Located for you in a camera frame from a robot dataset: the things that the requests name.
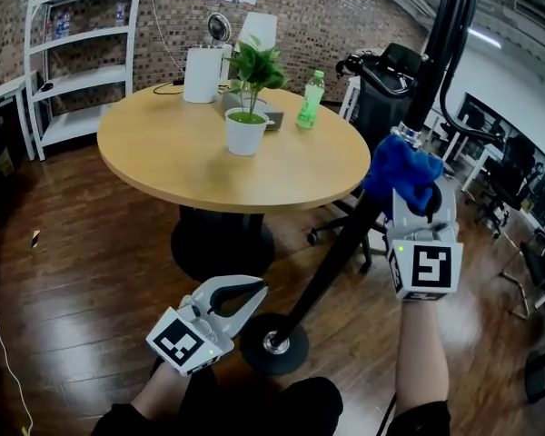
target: blue cloth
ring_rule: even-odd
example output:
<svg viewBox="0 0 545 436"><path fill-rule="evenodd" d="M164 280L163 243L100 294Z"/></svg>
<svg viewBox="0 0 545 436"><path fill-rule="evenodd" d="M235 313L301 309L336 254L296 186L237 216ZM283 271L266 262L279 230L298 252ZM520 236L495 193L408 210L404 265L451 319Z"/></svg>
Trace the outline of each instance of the blue cloth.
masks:
<svg viewBox="0 0 545 436"><path fill-rule="evenodd" d="M362 181L362 189L391 218L392 190L421 211L432 197L425 187L442 176L444 163L438 157L413 150L398 135L390 134L375 149L370 171Z"/></svg>

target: white flower pot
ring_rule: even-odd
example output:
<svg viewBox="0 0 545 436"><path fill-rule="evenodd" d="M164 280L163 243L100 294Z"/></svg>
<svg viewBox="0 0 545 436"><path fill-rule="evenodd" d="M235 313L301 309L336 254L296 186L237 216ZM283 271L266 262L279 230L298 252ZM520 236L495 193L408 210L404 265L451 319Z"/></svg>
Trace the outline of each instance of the white flower pot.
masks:
<svg viewBox="0 0 545 436"><path fill-rule="evenodd" d="M271 121L261 112L254 112L263 119L261 124L238 123L230 119L230 115L240 113L242 108L231 108L226 112L226 142L228 150L236 155L254 155L263 140L266 125Z"/></svg>

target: hand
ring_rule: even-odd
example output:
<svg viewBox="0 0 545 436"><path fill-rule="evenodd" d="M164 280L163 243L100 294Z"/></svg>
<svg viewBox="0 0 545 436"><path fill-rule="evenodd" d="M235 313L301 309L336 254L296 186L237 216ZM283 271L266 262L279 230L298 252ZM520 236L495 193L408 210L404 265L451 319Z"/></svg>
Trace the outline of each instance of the hand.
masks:
<svg viewBox="0 0 545 436"><path fill-rule="evenodd" d="M182 376L164 362L132 405L149 421L175 417L180 410L189 382L189 376Z"/></svg>

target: round wooden table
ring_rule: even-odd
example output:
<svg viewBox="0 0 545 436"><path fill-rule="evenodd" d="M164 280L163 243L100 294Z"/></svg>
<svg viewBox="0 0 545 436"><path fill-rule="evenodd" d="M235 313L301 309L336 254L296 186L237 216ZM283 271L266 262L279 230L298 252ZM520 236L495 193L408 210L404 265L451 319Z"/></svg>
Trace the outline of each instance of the round wooden table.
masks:
<svg viewBox="0 0 545 436"><path fill-rule="evenodd" d="M144 89L103 117L97 140L109 168L142 192L180 205L172 252L198 281L260 275L273 261L265 213L307 210L343 197L370 166L368 147L340 116L320 107L311 130L295 125L302 97L264 91L284 111L254 156L226 148L220 100L188 104L182 86Z"/></svg>

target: white cable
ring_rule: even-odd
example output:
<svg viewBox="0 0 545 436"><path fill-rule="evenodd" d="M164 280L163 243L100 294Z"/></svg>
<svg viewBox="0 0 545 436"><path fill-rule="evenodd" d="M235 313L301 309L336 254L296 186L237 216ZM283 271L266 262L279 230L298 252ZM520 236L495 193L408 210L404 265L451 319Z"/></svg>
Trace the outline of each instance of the white cable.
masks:
<svg viewBox="0 0 545 436"><path fill-rule="evenodd" d="M183 74L185 74L185 71L182 69L182 67L181 67L180 65L177 64L177 62L176 62L175 59L173 58L172 52L170 52L170 49L169 49L169 47L167 46L167 43L165 42L164 35L162 34L162 28L160 27L160 22L159 22L159 20L157 19L157 12L155 11L155 1L154 1L154 0L152 0L152 9L154 10L155 24L157 25L157 32L160 33L160 37L161 37L161 39L162 39L163 46L165 47L165 51L167 52L168 55L170 55L170 58L172 58L173 64L175 64L175 65L178 67L178 69L179 69Z"/></svg>
<svg viewBox="0 0 545 436"><path fill-rule="evenodd" d="M0 334L0 344L2 345L2 349L4 350L4 358L5 358L5 361L6 361L6 368L8 369L8 371L10 372L12 377L15 379L16 384L18 385L18 390L20 391L20 399L22 400L22 404L25 406L26 414L28 415L28 419L30 420L30 426L28 427L28 431L26 432L26 434L28 436L30 436L31 431L33 430L33 426L35 425L35 423L33 422L33 417L30 414L30 411L28 411L28 407L26 407L25 396L22 393L22 385L20 384L20 381L18 380L18 378L16 378L16 375L12 372L12 369L10 368L10 363L8 363L8 352L6 351L6 346L4 345L4 342L2 341L2 335L1 334Z"/></svg>

